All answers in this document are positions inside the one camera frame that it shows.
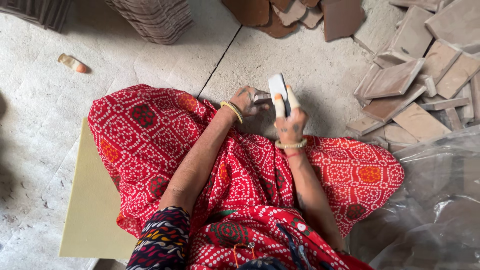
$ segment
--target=yellow foam mat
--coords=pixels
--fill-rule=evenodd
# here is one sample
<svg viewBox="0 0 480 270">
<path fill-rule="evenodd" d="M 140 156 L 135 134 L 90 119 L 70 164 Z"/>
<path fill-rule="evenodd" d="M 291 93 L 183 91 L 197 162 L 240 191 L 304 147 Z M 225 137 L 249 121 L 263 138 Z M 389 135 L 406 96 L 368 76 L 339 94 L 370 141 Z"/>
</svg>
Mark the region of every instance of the yellow foam mat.
<svg viewBox="0 0 480 270">
<path fill-rule="evenodd" d="M 119 209 L 120 195 L 84 118 L 59 256 L 129 259 L 137 239 L 117 226 Z"/>
</svg>

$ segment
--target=small tile piece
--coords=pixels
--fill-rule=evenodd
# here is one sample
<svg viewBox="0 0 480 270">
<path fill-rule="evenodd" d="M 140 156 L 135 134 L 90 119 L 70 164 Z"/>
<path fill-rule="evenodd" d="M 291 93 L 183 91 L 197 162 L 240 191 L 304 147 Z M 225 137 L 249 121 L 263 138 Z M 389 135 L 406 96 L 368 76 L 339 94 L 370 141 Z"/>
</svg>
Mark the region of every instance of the small tile piece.
<svg viewBox="0 0 480 270">
<path fill-rule="evenodd" d="M 307 8 L 300 2 L 300 0 L 294 0 L 293 3 L 283 12 L 276 6 L 272 6 L 272 8 L 285 26 L 289 26 L 298 21 L 307 11 Z"/>
<path fill-rule="evenodd" d="M 418 140 L 398 124 L 384 126 L 385 140 L 397 143 L 416 144 Z"/>
<path fill-rule="evenodd" d="M 480 59 L 462 52 L 452 67 L 437 83 L 437 93 L 446 98 L 452 98 L 480 70 Z"/>
<path fill-rule="evenodd" d="M 427 87 L 427 91 L 422 94 L 424 96 L 432 98 L 437 94 L 437 88 L 435 87 L 435 82 L 433 81 L 432 76 L 419 74 L 413 83 Z"/>
<path fill-rule="evenodd" d="M 282 12 L 288 8 L 291 2 L 292 0 L 270 0 L 270 3 Z"/>
<path fill-rule="evenodd" d="M 347 129 L 362 136 L 370 131 L 382 127 L 383 125 L 385 125 L 384 122 L 379 122 L 375 119 L 365 116 L 361 119 L 356 120 L 355 122 L 347 124 Z"/>
<path fill-rule="evenodd" d="M 419 6 L 429 11 L 437 11 L 440 0 L 390 0 L 389 3 L 399 7 Z"/>
<path fill-rule="evenodd" d="M 464 128 L 454 108 L 431 111 L 430 114 L 452 131 Z"/>
<path fill-rule="evenodd" d="M 468 82 L 454 98 L 468 98 L 468 104 L 459 108 L 455 108 L 462 124 L 466 124 L 473 120 L 473 104 L 472 104 L 472 89 L 470 82 Z"/>
<path fill-rule="evenodd" d="M 307 8 L 313 8 L 315 7 L 319 0 L 301 0 L 302 4 L 304 4 Z"/>
<path fill-rule="evenodd" d="M 425 21 L 436 39 L 470 44 L 480 37 L 480 1 L 456 0 Z"/>
<path fill-rule="evenodd" d="M 222 0 L 222 3 L 244 26 L 260 26 L 269 22 L 268 0 Z"/>
<path fill-rule="evenodd" d="M 437 84 L 461 53 L 462 50 L 445 40 L 436 40 L 425 56 L 425 64 L 420 74 L 432 76 Z"/>
<path fill-rule="evenodd" d="M 480 72 L 470 81 L 472 89 L 473 119 L 480 121 Z"/>
<path fill-rule="evenodd" d="M 321 4 L 325 41 L 352 35 L 365 16 L 360 0 L 322 0 Z"/>
<path fill-rule="evenodd" d="M 468 98 L 453 98 L 421 104 L 420 107 L 424 110 L 445 110 L 447 108 L 465 106 L 469 103 L 470 100 Z"/>
<path fill-rule="evenodd" d="M 368 86 L 366 99 L 403 95 L 420 71 L 424 58 L 380 70 Z"/>
<path fill-rule="evenodd" d="M 372 101 L 371 99 L 364 98 L 363 95 L 365 95 L 365 91 L 367 90 L 368 86 L 373 81 L 373 78 L 377 75 L 377 73 L 380 70 L 381 68 L 378 65 L 376 64 L 371 65 L 367 74 L 362 79 L 357 89 L 355 89 L 355 91 L 353 92 L 353 96 L 359 101 L 359 103 L 363 107 L 370 104 L 370 102 Z"/>
<path fill-rule="evenodd" d="M 397 151 L 400 151 L 404 148 L 407 148 L 409 146 L 412 146 L 411 144 L 403 144 L 403 143 L 398 143 L 398 142 L 388 142 L 388 152 L 390 153 L 395 153 Z"/>
<path fill-rule="evenodd" d="M 412 103 L 403 109 L 393 120 L 420 142 L 451 132 L 416 103 Z"/>
<path fill-rule="evenodd" d="M 317 26 L 320 19 L 324 16 L 323 12 L 320 10 L 318 6 L 314 8 L 307 9 L 305 15 L 300 18 L 300 22 L 308 29 L 315 28 Z"/>
<path fill-rule="evenodd" d="M 361 111 L 375 120 L 386 123 L 392 116 L 418 98 L 426 89 L 422 85 L 412 85 L 404 95 L 374 99 Z"/>
<path fill-rule="evenodd" d="M 270 20 L 264 26 L 257 26 L 257 29 L 269 34 L 272 37 L 284 37 L 297 29 L 297 23 L 290 26 L 284 26 L 280 18 L 270 9 Z"/>
<path fill-rule="evenodd" d="M 440 101 L 440 100 L 446 100 L 446 98 L 444 98 L 440 95 L 435 95 L 431 98 L 422 95 L 420 98 L 421 98 L 421 100 L 423 100 L 424 103 L 432 103 L 432 102 L 436 102 L 436 101 Z"/>
<path fill-rule="evenodd" d="M 429 11 L 411 6 L 385 52 L 391 51 L 392 57 L 395 56 L 393 52 L 415 59 L 423 57 L 433 38 L 425 21 L 432 16 Z"/>
<path fill-rule="evenodd" d="M 388 143 L 382 137 L 375 136 L 373 139 L 378 143 L 378 146 L 388 150 Z"/>
</svg>

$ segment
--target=woman's arm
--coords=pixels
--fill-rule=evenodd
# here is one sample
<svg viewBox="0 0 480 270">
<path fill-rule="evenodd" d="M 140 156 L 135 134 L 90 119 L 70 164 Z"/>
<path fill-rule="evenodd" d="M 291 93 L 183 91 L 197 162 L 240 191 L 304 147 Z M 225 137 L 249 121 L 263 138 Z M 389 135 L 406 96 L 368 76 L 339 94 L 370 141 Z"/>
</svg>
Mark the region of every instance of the woman's arm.
<svg viewBox="0 0 480 270">
<path fill-rule="evenodd" d="M 288 99 L 292 108 L 285 118 L 285 107 L 281 95 L 275 96 L 276 128 L 282 144 L 295 144 L 302 140 L 303 129 L 308 115 L 300 109 L 290 86 L 287 86 Z M 343 239 L 336 225 L 328 199 L 320 181 L 308 161 L 303 149 L 285 149 L 293 181 L 297 190 L 297 200 L 305 221 L 333 248 L 343 250 Z"/>
<path fill-rule="evenodd" d="M 267 104 L 253 104 L 253 97 L 257 94 L 265 92 L 245 86 L 235 93 L 230 103 L 237 107 L 243 117 L 252 116 L 261 110 L 269 109 Z M 195 201 L 212 171 L 218 150 L 236 120 L 237 115 L 228 106 L 217 111 L 173 174 L 160 200 L 159 209 L 178 206 L 192 213 Z"/>
</svg>

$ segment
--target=woman's left hand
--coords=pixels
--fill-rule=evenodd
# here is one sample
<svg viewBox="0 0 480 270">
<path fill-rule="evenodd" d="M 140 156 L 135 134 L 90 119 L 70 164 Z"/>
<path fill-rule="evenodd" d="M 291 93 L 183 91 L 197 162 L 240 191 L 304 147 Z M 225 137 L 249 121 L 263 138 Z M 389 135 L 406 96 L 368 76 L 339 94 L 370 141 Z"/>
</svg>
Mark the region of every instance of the woman's left hand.
<svg viewBox="0 0 480 270">
<path fill-rule="evenodd" d="M 243 117 L 249 117 L 256 115 L 260 111 L 270 109 L 270 105 L 268 104 L 253 104 L 253 98 L 255 97 L 255 95 L 262 94 L 268 93 L 265 91 L 257 90 L 250 86 L 244 86 L 238 89 L 238 91 L 235 93 L 235 95 L 233 95 L 229 102 L 235 105 L 235 107 L 237 107 Z"/>
</svg>

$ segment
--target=plastic sheet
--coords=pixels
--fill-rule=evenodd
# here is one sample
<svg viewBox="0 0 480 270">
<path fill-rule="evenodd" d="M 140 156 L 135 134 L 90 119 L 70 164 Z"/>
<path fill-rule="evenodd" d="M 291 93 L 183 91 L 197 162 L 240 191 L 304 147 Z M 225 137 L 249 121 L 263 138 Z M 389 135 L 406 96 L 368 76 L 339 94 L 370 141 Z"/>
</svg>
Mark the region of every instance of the plastic sheet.
<svg viewBox="0 0 480 270">
<path fill-rule="evenodd" d="M 480 269 L 480 126 L 394 153 L 402 186 L 350 233 L 378 270 Z"/>
</svg>

